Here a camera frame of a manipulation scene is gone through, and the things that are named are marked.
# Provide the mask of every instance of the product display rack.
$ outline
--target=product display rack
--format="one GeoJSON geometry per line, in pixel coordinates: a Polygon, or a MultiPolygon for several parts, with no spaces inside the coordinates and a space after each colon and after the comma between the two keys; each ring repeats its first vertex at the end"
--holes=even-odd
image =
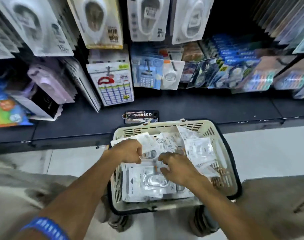
{"type": "Polygon", "coordinates": [[[34,126],[0,128],[0,153],[107,145],[111,133],[124,125],[129,110],[158,110],[160,121],[211,119],[222,133],[304,125],[304,100],[289,93],[243,93],[187,89],[157,91],[136,88],[132,103],[103,108],[99,113],[82,95],[64,105],[57,121],[34,126]]]}

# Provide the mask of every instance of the floor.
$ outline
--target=floor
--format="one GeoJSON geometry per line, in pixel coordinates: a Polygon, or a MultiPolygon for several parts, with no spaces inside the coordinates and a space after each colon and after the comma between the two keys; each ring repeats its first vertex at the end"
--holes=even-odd
{"type": "MultiPolygon", "coordinates": [[[[241,181],[252,178],[304,174],[304,127],[239,132],[224,135],[229,143],[241,181]]],[[[73,175],[79,177],[101,156],[105,146],[47,150],[0,155],[30,173],[73,175]]],[[[189,210],[171,210],[135,216],[133,226],[119,234],[103,224],[102,230],[113,231],[113,239],[198,239],[189,232],[189,210]]],[[[221,230],[207,240],[225,240],[221,230]]]]}

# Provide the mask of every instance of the shopping basket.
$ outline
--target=shopping basket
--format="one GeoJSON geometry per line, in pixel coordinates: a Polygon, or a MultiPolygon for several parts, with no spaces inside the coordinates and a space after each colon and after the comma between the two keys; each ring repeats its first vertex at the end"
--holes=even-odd
{"type": "MultiPolygon", "coordinates": [[[[242,194],[242,187],[236,170],[234,157],[218,126],[211,120],[187,121],[181,119],[180,121],[125,125],[115,129],[111,140],[116,140],[121,137],[130,137],[144,132],[148,132],[150,135],[160,134],[161,132],[175,133],[178,132],[177,125],[198,132],[204,137],[211,138],[211,144],[214,147],[217,158],[216,162],[211,166],[221,175],[221,177],[213,177],[212,184],[221,191],[221,193],[226,195],[228,199],[237,199],[242,194]]],[[[122,173],[121,166],[118,166],[107,187],[110,207],[116,215],[131,215],[202,205],[196,197],[171,200],[161,199],[158,201],[140,203],[123,202],[122,173]]]]}

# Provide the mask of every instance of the hand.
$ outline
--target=hand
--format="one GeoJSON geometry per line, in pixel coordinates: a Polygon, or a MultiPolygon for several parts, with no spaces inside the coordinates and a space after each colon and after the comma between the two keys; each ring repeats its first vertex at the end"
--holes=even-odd
{"type": "Polygon", "coordinates": [[[121,141],[110,151],[113,152],[114,157],[120,160],[120,163],[141,163],[142,145],[135,139],[121,141]]]}
{"type": "Polygon", "coordinates": [[[162,174],[168,180],[184,187],[189,188],[195,178],[202,176],[185,155],[166,152],[159,156],[159,161],[163,161],[170,169],[161,168],[162,174]]]}

